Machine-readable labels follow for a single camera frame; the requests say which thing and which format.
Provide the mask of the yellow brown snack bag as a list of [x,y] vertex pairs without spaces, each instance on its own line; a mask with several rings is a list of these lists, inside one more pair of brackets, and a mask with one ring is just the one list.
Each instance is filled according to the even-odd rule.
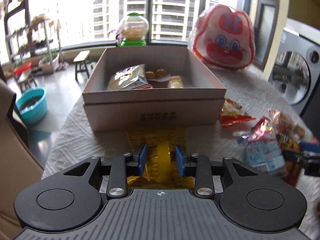
[[185,133],[185,127],[126,131],[134,152],[143,143],[148,148],[144,173],[128,176],[129,189],[193,189],[193,178],[180,176],[175,162],[175,146],[185,147]]

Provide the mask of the brown bread packet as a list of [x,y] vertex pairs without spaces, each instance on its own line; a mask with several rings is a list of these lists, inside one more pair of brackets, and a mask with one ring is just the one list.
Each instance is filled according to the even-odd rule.
[[[319,142],[315,137],[308,137],[305,130],[283,112],[269,109],[268,114],[269,117],[261,118],[254,129],[258,132],[273,132],[276,135],[281,152],[285,149],[299,150],[298,144],[301,141]],[[285,161],[285,164],[287,169],[285,181],[295,186],[303,168],[289,161]]]

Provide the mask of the blue pig cartoon snack packet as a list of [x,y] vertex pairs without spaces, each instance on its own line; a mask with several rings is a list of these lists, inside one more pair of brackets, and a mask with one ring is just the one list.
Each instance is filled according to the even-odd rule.
[[233,133],[249,166],[272,176],[287,175],[284,157],[273,132],[237,131]]

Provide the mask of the red spicy strip snack bag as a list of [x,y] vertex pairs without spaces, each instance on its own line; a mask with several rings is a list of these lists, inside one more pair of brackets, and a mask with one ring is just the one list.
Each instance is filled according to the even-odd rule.
[[252,120],[255,120],[255,118],[247,114],[242,109],[242,105],[225,98],[225,103],[220,112],[220,124],[222,127],[229,127]]

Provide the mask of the long clear cereal bar packet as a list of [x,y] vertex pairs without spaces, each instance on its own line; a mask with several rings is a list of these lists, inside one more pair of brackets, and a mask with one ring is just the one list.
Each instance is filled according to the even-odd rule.
[[182,78],[180,76],[172,76],[168,82],[168,88],[184,88]]

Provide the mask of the dark panda snack bag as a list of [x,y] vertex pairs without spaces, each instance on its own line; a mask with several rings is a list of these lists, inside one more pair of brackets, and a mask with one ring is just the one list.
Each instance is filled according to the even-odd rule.
[[145,64],[128,67],[114,74],[108,83],[108,90],[152,89],[146,79]]

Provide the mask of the red egg tart snack bag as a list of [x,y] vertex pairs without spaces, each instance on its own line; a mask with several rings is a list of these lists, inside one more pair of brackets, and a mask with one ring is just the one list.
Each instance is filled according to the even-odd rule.
[[166,69],[146,71],[145,77],[153,88],[168,88],[171,79],[170,73]]

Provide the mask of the pink cardboard box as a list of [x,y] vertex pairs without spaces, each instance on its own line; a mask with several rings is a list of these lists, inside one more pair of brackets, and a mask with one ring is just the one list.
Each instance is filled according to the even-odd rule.
[[[143,89],[109,89],[117,72],[143,64],[148,71],[180,76],[183,88],[168,83]],[[188,49],[171,46],[107,48],[82,93],[94,132],[133,126],[197,126],[217,122],[226,88]]]

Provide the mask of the blue plastic basin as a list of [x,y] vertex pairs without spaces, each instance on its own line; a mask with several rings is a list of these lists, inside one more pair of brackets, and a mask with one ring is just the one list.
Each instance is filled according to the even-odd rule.
[[24,91],[16,101],[21,119],[26,126],[40,122],[47,114],[47,90],[44,87],[32,87]]

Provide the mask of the small dark wooden stool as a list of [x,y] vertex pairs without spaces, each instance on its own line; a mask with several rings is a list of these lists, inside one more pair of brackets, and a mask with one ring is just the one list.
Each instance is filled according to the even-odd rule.
[[89,78],[89,70],[88,68],[91,67],[93,69],[93,62],[90,57],[89,50],[80,51],[73,60],[75,64],[75,80],[78,82],[78,74],[85,73]]

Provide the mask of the potted green plant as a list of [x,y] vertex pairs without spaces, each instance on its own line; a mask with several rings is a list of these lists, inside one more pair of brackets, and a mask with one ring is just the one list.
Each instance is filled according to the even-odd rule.
[[52,50],[51,56],[52,60],[50,60],[50,55],[47,53],[39,61],[39,67],[44,74],[53,74],[59,66],[59,53],[55,50]]

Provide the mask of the pink orchid flower pot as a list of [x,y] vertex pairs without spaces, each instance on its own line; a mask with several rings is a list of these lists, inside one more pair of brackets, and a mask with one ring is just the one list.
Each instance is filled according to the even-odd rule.
[[112,35],[115,35],[115,43],[116,43],[116,46],[119,47],[123,41],[123,36],[121,35],[120,31],[119,30],[116,30],[116,29],[112,29],[111,31],[108,32],[108,35],[109,36],[112,36]]

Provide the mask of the red plastic basin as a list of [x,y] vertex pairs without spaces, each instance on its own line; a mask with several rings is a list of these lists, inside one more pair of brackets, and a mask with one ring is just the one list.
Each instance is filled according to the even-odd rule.
[[26,63],[21,64],[18,67],[15,67],[14,75],[15,76],[20,76],[23,72],[31,70],[31,66],[32,66],[31,62],[26,62]]

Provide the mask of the metal shoe rack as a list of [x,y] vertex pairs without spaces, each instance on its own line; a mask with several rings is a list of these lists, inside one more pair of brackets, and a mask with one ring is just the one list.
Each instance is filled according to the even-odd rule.
[[23,61],[25,56],[40,54],[42,59],[47,53],[52,60],[51,51],[59,53],[59,60],[63,58],[60,41],[61,24],[59,20],[52,20],[45,14],[33,18],[29,25],[13,31],[5,37],[10,62]]

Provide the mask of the dark framed door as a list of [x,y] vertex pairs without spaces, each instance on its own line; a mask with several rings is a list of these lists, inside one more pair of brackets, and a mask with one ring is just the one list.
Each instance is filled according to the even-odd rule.
[[279,0],[258,0],[254,23],[255,57],[253,63],[264,71],[274,38],[279,13]]

